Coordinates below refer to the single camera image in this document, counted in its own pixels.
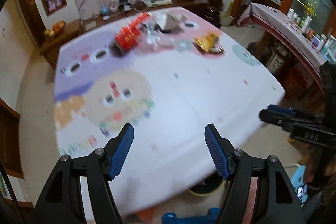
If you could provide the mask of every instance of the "metal screw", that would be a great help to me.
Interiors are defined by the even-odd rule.
[[[236,148],[233,151],[237,156],[241,156],[242,154],[244,154],[243,150],[241,150],[240,148]]]
[[[271,156],[269,157],[269,159],[270,159],[272,162],[276,162],[276,161],[278,161],[278,157],[277,157],[277,156],[274,156],[274,155],[271,155]]]
[[[103,154],[104,153],[104,149],[103,148],[97,148],[94,152],[97,154],[97,155],[101,155],[101,154]]]
[[[61,161],[67,161],[69,159],[69,155],[62,155],[60,159]]]

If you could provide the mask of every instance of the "fruit bowl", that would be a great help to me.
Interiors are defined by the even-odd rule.
[[[65,24],[63,20],[54,23],[52,29],[46,29],[44,31],[44,35],[51,38],[59,36],[63,32]]]

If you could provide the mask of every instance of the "white tablecloth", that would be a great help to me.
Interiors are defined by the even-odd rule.
[[[184,14],[193,27],[181,24],[176,33],[159,34],[166,44],[153,52],[137,48],[120,58],[108,50],[113,35],[132,17],[87,32],[59,52],[54,100],[61,155],[86,156],[117,136],[125,122],[134,125],[125,164],[110,182],[122,215],[161,203],[215,171],[204,140],[208,123],[239,147],[261,126],[259,111],[278,104],[285,94],[273,75],[228,35],[181,7],[156,13],[167,11]],[[194,47],[194,37],[210,32],[219,36],[225,54],[202,55]],[[95,54],[104,49],[108,54],[97,60]],[[72,73],[69,68],[78,63]],[[106,105],[111,82],[120,91],[129,87],[133,97],[118,96]],[[90,220],[84,178],[81,186]]]

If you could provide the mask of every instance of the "floor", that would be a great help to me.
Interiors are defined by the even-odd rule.
[[[247,47],[250,42],[263,36],[263,29],[223,27],[222,30]],[[53,119],[54,72],[36,51],[29,61],[19,92],[17,110],[20,120],[20,156],[28,195],[35,205],[51,170],[58,160]],[[288,133],[265,125],[255,132],[241,147],[251,156],[278,156],[283,165],[295,164],[301,153],[287,142]],[[205,215],[209,208],[220,207],[225,195],[224,187],[208,197],[184,193],[154,208],[125,217],[126,223],[161,223],[166,212],[175,212],[179,217]]]

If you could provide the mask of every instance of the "person's hand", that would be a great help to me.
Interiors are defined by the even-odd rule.
[[[306,162],[306,170],[303,175],[303,183],[307,184],[313,181],[314,179],[314,170],[315,170],[316,164],[309,155],[307,162]],[[327,167],[324,170],[324,176],[332,176],[336,175],[336,159],[333,159],[329,162]]]

